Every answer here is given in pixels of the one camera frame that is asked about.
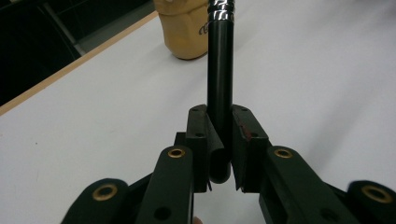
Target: pen barrel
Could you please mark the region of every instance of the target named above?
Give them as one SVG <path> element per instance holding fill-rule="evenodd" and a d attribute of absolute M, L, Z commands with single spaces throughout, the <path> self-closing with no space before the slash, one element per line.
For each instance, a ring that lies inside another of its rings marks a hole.
<path fill-rule="evenodd" d="M 213 162 L 211 162 L 216 164 L 216 167 L 211 167 L 212 171 L 217 172 L 217 174 L 212 174 L 217 179 L 214 182 L 223 182 L 230 175 L 233 105 L 233 12 L 233 1 L 209 2 L 206 112 L 224 145 L 224 150 L 217 153 L 212 160 Z"/>

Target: white table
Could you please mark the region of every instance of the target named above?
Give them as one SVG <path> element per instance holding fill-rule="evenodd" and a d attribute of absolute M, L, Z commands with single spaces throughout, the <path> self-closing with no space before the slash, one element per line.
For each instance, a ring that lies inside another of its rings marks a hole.
<path fill-rule="evenodd" d="M 395 9 L 236 2 L 233 102 L 340 189 L 360 179 L 396 189 Z M 1 223 L 59 223 L 92 182 L 151 173 L 185 131 L 189 108 L 205 103 L 207 58 L 173 57 L 152 17 L 1 108 Z M 204 223 L 263 223 L 258 195 L 236 192 L 232 178 L 213 188 L 195 195 Z"/>

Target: white tabletop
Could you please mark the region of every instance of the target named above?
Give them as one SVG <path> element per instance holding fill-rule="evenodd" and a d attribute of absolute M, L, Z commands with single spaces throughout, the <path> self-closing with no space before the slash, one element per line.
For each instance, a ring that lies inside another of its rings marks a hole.
<path fill-rule="evenodd" d="M 396 189 L 393 0 L 236 1 L 233 102 L 326 182 Z M 134 183 L 205 104 L 206 60 L 181 61 L 156 17 L 0 117 L 0 222 L 59 223 L 96 180 Z M 263 223 L 231 178 L 195 195 L 205 224 Z"/>

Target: brown edge trim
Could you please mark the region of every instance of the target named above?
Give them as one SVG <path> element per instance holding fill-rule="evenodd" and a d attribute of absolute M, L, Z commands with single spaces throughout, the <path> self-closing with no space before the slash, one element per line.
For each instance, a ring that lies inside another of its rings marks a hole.
<path fill-rule="evenodd" d="M 65 76 L 66 74 L 70 73 L 75 68 L 77 68 L 80 65 L 84 64 L 89 59 L 93 58 L 94 56 L 96 56 L 97 54 L 102 52 L 103 50 L 105 50 L 108 47 L 112 46 L 113 44 L 117 43 L 119 40 L 123 39 L 125 36 L 127 36 L 131 32 L 139 29 L 141 26 L 143 26 L 144 24 L 146 24 L 147 22 L 151 21 L 152 19 L 154 19 L 157 16 L 158 16 L 158 12 L 157 11 L 154 11 L 154 12 L 150 13 L 149 15 L 147 15 L 142 20 L 137 21 L 136 23 L 134 23 L 130 27 L 128 27 L 125 30 L 123 30 L 122 32 L 120 32 L 119 34 L 111 37 L 105 43 L 103 43 L 100 46 L 98 46 L 97 48 L 91 50 L 90 52 L 88 52 L 84 56 L 80 57 L 79 59 L 73 61 L 72 63 L 70 63 L 69 65 L 67 65 L 63 69 L 59 70 L 58 72 L 56 72 L 52 76 L 47 77 L 43 81 L 41 81 L 38 84 L 36 84 L 35 86 L 33 86 L 31 89 L 25 91 L 21 95 L 15 97 L 11 101 L 9 101 L 9 102 L 5 103 L 4 105 L 0 106 L 0 116 L 6 114 L 9 110 L 11 110 L 12 108 L 16 107 L 17 105 L 23 103 L 25 100 L 29 99 L 31 96 L 35 95 L 36 93 L 46 89 L 50 84 L 54 83 L 56 80 L 58 80 L 61 77 Z"/>

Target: tan container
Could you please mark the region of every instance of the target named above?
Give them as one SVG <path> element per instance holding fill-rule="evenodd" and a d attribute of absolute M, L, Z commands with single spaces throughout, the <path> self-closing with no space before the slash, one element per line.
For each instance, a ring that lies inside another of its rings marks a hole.
<path fill-rule="evenodd" d="M 185 60 L 207 53 L 207 0 L 154 0 L 166 47 Z"/>

